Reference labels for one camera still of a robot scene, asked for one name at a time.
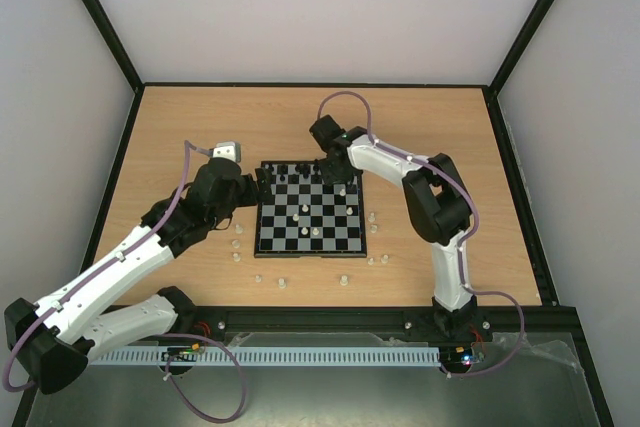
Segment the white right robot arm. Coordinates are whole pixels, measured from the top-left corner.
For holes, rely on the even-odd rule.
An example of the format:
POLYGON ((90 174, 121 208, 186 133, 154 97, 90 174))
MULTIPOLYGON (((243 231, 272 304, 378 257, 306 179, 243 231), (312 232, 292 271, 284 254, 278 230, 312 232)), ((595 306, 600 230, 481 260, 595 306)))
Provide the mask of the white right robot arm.
POLYGON ((347 131, 329 115, 317 119, 310 134, 326 154, 318 161, 325 183, 348 183, 366 171, 401 188, 414 231, 431 246, 434 323, 443 336, 460 337, 477 308, 466 253, 473 209, 452 159, 413 155, 362 127, 347 131))

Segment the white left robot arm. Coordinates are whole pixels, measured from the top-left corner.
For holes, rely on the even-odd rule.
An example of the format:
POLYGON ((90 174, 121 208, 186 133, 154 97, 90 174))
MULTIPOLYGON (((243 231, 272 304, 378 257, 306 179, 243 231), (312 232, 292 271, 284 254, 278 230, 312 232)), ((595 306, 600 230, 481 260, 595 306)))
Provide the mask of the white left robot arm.
POLYGON ((271 173, 243 173, 233 160, 213 157, 193 181, 156 202, 109 254, 35 303, 18 298, 4 311, 10 362, 30 386, 56 393, 101 355, 185 325, 193 305, 171 287, 122 314, 107 308, 144 277, 205 240, 234 211, 272 199, 271 173))

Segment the black and grey chessboard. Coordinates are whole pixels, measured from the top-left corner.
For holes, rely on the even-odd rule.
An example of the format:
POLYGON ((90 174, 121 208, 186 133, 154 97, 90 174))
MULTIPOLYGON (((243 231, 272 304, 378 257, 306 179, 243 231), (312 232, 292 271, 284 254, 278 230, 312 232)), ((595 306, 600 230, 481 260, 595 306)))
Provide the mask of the black and grey chessboard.
POLYGON ((350 185, 326 185, 316 161, 266 160, 272 175, 273 200, 258 206, 256 258, 364 258, 367 255, 362 176, 350 185), (346 196, 339 191, 346 189, 346 196), (309 206, 302 212, 303 204, 309 206), (354 208, 347 215, 347 207, 354 208), (298 214, 298 223, 292 216, 298 214), (301 229, 308 228, 302 237, 301 229), (314 237, 312 230, 319 228, 314 237))

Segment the black front aluminium rail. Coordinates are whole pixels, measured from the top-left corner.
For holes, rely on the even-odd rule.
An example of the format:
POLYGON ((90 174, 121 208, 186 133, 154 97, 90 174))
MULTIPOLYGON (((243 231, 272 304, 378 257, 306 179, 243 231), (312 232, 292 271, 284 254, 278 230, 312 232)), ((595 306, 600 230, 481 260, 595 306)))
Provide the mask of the black front aluminium rail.
POLYGON ((480 307, 472 319, 446 335, 436 325, 432 307, 197 307, 177 321, 172 333, 204 333, 228 343, 240 333, 372 333, 388 340, 425 342, 437 346, 469 345, 475 335, 488 342, 493 334, 567 332, 582 336, 572 307, 525 306, 520 318, 514 307, 480 307))

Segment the black left frame post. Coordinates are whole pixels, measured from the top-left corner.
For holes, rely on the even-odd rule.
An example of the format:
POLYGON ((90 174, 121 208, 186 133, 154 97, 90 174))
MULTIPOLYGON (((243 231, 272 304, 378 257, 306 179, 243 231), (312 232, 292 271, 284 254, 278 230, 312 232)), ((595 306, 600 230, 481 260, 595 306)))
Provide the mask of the black left frame post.
POLYGON ((81 0, 87 13, 94 22, 106 46, 124 75, 127 83, 134 92, 143 87, 143 81, 139 76, 133 62, 125 50, 106 10, 100 0, 81 0))

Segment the black frame post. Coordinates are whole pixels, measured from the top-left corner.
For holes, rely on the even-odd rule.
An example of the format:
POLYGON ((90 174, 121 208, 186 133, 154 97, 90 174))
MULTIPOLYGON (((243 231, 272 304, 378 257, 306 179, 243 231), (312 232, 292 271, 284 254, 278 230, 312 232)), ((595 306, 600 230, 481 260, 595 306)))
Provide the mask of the black frame post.
POLYGON ((127 83, 134 92, 143 87, 143 81, 139 76, 133 62, 125 50, 106 10, 100 0, 81 0, 87 13, 94 22, 106 46, 124 75, 127 83))
POLYGON ((489 89, 497 97, 502 91, 518 62, 534 38, 546 15, 556 0, 536 0, 514 42, 498 68, 489 89))

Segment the black right frame post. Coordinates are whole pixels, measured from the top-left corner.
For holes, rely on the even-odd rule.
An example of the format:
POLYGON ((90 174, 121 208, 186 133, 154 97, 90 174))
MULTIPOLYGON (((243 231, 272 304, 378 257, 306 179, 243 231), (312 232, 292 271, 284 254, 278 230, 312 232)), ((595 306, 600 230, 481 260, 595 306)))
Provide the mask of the black right frame post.
POLYGON ((497 97, 502 91, 518 62, 534 38, 546 15, 556 0, 536 0, 514 42, 498 68, 489 89, 497 97))

